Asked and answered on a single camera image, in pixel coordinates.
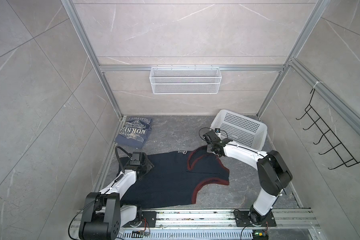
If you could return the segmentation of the dark navy tank top pile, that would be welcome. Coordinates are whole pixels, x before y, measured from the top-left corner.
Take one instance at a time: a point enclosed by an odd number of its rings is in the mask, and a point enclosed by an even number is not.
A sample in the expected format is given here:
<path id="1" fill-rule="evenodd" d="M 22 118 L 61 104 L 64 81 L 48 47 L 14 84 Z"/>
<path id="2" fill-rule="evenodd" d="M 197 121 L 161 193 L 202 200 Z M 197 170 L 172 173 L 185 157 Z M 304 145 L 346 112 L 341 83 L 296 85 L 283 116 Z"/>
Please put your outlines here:
<path id="1" fill-rule="evenodd" d="M 124 194 L 121 205 L 143 209 L 193 205 L 206 185 L 229 185 L 230 171 L 207 146 L 149 155 L 153 169 Z"/>

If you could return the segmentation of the blue-grey tank top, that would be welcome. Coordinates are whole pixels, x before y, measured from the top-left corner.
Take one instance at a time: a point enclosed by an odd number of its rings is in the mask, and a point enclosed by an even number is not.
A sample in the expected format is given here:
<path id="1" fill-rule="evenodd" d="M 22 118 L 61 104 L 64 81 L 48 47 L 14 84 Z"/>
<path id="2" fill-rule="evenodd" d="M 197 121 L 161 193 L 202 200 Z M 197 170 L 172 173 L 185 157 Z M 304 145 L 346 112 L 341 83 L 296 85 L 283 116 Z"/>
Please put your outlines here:
<path id="1" fill-rule="evenodd" d="M 142 149 L 152 132 L 153 118 L 130 116 L 115 138 L 118 145 Z"/>

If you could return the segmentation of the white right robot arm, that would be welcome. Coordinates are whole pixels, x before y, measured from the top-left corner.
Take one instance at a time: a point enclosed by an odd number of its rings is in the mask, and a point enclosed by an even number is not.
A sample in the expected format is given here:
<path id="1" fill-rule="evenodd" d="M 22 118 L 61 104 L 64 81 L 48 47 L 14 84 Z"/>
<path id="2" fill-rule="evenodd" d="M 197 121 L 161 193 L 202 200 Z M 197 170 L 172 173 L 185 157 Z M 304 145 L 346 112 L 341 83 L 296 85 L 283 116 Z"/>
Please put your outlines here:
<path id="1" fill-rule="evenodd" d="M 239 160 L 258 172 L 261 185 L 260 193 L 249 211 L 249 222 L 260 226 L 272 212 L 277 199 L 284 188 L 289 185 L 293 175 L 284 159 L 277 151 L 255 151 L 250 148 L 234 144 L 229 139 L 207 141 L 210 150 L 215 155 Z"/>

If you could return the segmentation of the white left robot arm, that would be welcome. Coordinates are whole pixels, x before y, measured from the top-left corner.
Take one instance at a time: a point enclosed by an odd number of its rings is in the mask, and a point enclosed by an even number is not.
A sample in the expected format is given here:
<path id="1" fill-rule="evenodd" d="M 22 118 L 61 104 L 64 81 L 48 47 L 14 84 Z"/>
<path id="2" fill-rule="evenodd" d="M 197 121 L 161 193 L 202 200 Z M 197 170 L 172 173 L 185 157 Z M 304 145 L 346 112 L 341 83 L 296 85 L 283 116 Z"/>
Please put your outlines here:
<path id="1" fill-rule="evenodd" d="M 85 200 L 79 227 L 80 240 L 115 240 L 121 227 L 142 224 L 138 206 L 121 205 L 127 190 L 152 170 L 149 160 L 128 161 L 124 170 L 100 192 L 89 193 Z"/>

